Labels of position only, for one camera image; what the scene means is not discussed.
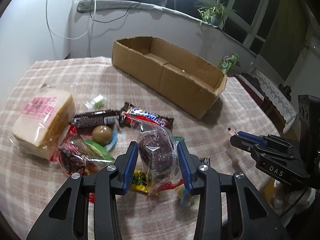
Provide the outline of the open cardboard box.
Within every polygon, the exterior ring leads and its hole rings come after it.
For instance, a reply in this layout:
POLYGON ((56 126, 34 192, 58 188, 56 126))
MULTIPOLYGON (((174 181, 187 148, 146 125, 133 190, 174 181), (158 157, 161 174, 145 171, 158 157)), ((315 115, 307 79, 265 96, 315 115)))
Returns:
POLYGON ((165 40, 116 40, 112 64, 188 114, 202 119, 224 91, 227 76, 203 58, 165 40))

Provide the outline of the brown egg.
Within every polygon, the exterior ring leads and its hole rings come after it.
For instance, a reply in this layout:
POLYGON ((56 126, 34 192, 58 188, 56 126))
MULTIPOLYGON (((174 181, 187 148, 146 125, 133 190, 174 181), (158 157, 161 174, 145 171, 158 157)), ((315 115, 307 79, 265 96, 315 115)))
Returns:
POLYGON ((109 152, 114 149, 118 140, 116 130, 106 125, 96 126, 95 128, 79 129, 78 132, 81 139, 96 142, 109 152))

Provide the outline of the pink snack sachet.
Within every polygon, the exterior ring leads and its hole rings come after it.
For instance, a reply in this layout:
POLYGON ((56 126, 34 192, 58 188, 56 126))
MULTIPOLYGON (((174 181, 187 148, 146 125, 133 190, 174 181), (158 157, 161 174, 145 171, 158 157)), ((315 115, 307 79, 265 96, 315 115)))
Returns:
POLYGON ((229 134, 230 134, 231 136, 238 135, 237 131, 234 130, 234 129, 232 129, 232 128, 230 128, 230 127, 228 128, 228 132, 229 132, 229 134))

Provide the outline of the dark chocolate bar wrapper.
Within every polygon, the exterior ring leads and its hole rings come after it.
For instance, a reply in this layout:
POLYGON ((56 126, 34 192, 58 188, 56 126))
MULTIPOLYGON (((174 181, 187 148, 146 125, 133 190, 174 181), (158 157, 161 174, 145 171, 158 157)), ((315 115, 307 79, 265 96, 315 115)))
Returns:
POLYGON ((90 128, 100 125, 113 125, 119 121, 119 114, 114 110, 84 112, 72 117, 70 124, 79 128, 90 128))

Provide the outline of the grey windowsill cloth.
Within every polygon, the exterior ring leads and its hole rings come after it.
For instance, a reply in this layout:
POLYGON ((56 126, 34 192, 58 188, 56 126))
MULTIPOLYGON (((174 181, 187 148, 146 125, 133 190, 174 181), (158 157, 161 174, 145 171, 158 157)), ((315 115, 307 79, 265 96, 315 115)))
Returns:
POLYGON ((182 13, 177 10, 172 10, 166 7, 161 7, 158 5, 154 4, 149 4, 149 3, 139 3, 135 1, 123 1, 123 0, 97 0, 97 11, 107 11, 107 10, 140 10, 140 11, 159 11, 163 14, 168 14, 168 15, 174 15, 178 16, 180 18, 183 18, 188 21, 195 22, 200 25, 206 25, 210 26, 214 29, 217 29, 225 35, 228 39, 231 41, 239 44, 242 46, 244 49, 246 49, 250 54, 252 54, 254 57, 257 57, 257 54, 246 48, 242 43, 238 42, 236 39, 232 38, 229 36, 227 33, 225 33, 220 27, 213 26, 210 23, 203 22, 202 20, 195 18, 193 16, 187 15, 185 13, 182 13))

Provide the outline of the red bagged dark cake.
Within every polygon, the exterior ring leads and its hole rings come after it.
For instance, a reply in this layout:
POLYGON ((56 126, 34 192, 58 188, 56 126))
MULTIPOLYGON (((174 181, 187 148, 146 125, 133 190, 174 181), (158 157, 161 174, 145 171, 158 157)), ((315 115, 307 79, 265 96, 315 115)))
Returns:
POLYGON ((59 163, 68 175, 73 173, 92 175, 98 172, 96 161, 98 158, 99 155, 78 135, 76 127, 68 125, 49 160, 59 163))

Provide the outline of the teal white candy packet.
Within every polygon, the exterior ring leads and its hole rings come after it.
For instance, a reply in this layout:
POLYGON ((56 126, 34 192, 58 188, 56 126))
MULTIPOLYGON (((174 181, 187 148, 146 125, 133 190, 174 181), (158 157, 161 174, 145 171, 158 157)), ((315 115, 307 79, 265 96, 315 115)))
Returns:
POLYGON ((190 195, 183 184, 178 187, 178 198, 183 207, 192 207, 200 200, 199 195, 190 195))

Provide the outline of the green snack packet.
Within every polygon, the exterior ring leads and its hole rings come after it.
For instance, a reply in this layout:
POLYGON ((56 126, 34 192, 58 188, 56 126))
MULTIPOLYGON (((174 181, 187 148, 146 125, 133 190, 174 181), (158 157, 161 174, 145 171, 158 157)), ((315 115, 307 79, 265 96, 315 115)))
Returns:
POLYGON ((88 139, 86 140, 81 139, 81 142, 84 143, 86 146, 88 146, 95 153, 97 158, 104 159, 110 162, 115 161, 115 158, 112 156, 112 154, 100 144, 88 139))

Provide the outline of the dark figurine on table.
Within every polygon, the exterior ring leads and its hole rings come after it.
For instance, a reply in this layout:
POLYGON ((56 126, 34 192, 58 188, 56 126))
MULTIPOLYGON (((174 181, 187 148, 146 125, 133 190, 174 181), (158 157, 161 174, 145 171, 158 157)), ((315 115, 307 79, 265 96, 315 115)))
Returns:
POLYGON ((284 86, 282 83, 280 83, 278 88, 283 93, 285 98, 287 98, 287 100, 291 102, 291 92, 292 92, 291 87, 288 85, 284 86))

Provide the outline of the bagged dark round cake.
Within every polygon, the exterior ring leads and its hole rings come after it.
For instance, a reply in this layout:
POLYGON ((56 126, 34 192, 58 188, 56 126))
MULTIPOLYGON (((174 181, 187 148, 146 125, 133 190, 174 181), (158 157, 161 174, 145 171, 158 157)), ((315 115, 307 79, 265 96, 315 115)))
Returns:
POLYGON ((177 144, 171 130, 144 116, 125 116, 137 135, 138 153, 144 167, 148 197, 182 185, 177 144))

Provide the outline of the packaged sliced bread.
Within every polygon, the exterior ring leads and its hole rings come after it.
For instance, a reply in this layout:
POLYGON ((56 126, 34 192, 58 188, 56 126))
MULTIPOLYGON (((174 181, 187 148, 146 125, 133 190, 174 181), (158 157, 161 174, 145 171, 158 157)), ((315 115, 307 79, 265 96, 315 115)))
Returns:
POLYGON ((39 89, 13 125, 18 148, 49 160, 74 114, 75 103, 70 92, 49 87, 39 89))

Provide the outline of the potted spider plant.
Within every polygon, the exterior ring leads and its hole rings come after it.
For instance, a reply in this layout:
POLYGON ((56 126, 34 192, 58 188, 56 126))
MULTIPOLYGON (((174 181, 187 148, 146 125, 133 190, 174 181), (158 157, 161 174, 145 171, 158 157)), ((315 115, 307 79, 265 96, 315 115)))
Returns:
POLYGON ((224 3, 221 3, 221 0, 210 0, 210 2, 203 3, 197 2, 195 3, 195 7, 200 16, 198 27, 205 23, 217 28, 222 23, 222 27, 224 28, 227 14, 238 12, 233 8, 226 7, 224 3))

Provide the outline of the small green candy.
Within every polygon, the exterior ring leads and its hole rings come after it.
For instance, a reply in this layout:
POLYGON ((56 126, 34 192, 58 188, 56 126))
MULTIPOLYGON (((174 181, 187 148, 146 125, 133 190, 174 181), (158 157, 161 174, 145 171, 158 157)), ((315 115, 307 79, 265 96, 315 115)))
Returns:
POLYGON ((89 110, 96 110, 96 109, 102 109, 105 106, 106 98, 99 94, 95 98, 93 98, 91 101, 86 101, 85 106, 89 110))

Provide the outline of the snickers bar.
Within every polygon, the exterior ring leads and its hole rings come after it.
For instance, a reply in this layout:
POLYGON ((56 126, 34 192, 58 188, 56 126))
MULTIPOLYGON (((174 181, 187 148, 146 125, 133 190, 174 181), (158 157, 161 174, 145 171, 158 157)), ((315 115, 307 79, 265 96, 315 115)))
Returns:
POLYGON ((174 122, 174 118, 161 116, 157 113, 134 106, 132 103, 125 102, 124 106, 119 111, 119 126, 130 127, 136 119, 157 124, 169 130, 172 130, 174 122))

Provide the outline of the yellow candy wrapper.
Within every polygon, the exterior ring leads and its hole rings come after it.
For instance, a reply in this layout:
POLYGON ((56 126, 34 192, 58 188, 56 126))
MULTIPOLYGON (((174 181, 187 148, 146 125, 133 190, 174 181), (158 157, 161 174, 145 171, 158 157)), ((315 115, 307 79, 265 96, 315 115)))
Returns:
POLYGON ((155 181, 151 177, 147 177, 144 171, 135 169, 131 183, 131 190, 149 194, 154 184, 155 181))

